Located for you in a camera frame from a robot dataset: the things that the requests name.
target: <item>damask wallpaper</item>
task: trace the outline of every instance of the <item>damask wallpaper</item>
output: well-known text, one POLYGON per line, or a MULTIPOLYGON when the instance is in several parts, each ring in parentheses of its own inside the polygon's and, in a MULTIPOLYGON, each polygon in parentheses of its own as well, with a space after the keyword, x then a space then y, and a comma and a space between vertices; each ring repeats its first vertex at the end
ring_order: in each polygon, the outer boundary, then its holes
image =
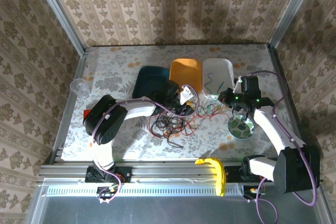
POLYGON ((83 44, 263 42, 289 0, 60 0, 83 44))
POLYGON ((46 0, 0 4, 0 223, 23 223, 78 55, 46 0))
POLYGON ((304 0, 277 50, 336 212, 336 0, 304 0))

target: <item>white patterned tablecloth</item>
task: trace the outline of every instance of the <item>white patterned tablecloth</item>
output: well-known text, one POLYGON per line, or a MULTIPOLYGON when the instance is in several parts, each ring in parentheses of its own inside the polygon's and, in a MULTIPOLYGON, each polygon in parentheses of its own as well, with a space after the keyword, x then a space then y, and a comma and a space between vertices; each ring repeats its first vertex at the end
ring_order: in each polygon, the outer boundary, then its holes
MULTIPOLYGON (((82 125, 83 111, 91 109, 105 94, 115 99, 129 99, 141 67, 151 65, 169 68, 176 58, 226 58, 234 66, 234 76, 243 76, 257 70, 273 70, 266 45, 205 45, 205 46, 128 46, 97 47, 89 51, 83 78, 89 82, 91 96, 77 99, 61 158, 65 161, 91 161, 90 137, 82 125)), ((260 74, 259 87, 263 97, 273 101, 281 98, 280 87, 275 76, 260 74)), ((289 125, 287 109, 279 106, 278 114, 289 125)), ((146 129, 146 118, 135 118, 123 122, 113 140, 115 159, 162 160, 175 158, 242 158, 253 154, 276 156, 270 140, 256 126, 255 134, 248 140, 231 136, 227 128, 227 117, 217 115, 204 120, 195 134, 171 138, 184 148, 174 148, 152 136, 146 129)))

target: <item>table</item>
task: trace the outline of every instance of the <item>table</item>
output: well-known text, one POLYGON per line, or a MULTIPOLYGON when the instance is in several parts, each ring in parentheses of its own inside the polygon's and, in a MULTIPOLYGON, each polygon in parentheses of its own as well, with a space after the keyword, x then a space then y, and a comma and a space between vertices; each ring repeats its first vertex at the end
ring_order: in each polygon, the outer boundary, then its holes
MULTIPOLYGON (((151 65, 170 67, 176 58, 225 58, 234 66, 234 76, 246 75, 257 70, 273 70, 266 45, 197 45, 197 46, 127 46, 91 48, 87 56, 83 78, 89 83, 91 96, 77 99, 67 138, 62 150, 64 161, 91 161, 89 143, 91 137, 82 125, 83 111, 91 109, 105 94, 115 99, 129 99, 141 67, 151 65)), ((281 98, 277 79, 271 74, 260 74, 259 87, 263 97, 274 102, 281 98)), ((289 125, 287 108, 281 104, 278 116, 289 125)), ((214 156, 219 158, 242 158, 247 155, 265 154, 277 156, 270 140, 256 126, 255 134, 248 140, 231 136, 225 115, 204 120, 195 134, 176 134, 172 141, 184 148, 174 148, 166 140, 152 136, 146 129, 147 118, 124 121, 113 144, 116 160, 161 161, 214 156)))

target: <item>red object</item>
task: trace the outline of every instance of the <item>red object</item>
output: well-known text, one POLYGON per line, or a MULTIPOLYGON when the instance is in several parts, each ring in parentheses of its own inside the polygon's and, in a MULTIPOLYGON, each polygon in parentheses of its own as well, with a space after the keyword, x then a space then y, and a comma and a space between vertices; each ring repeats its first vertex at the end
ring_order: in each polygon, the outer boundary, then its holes
POLYGON ((87 117, 87 115, 90 113, 91 110, 84 110, 84 118, 87 117))

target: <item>clear plastic cup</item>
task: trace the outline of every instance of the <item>clear plastic cup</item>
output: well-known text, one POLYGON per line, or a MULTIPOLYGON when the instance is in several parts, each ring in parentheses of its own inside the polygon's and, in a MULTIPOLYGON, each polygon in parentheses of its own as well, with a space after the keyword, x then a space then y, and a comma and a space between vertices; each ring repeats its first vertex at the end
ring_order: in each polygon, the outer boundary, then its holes
POLYGON ((73 80, 73 82, 70 84, 70 90, 74 92, 78 98, 85 99, 90 96, 89 86, 86 80, 82 78, 73 80))

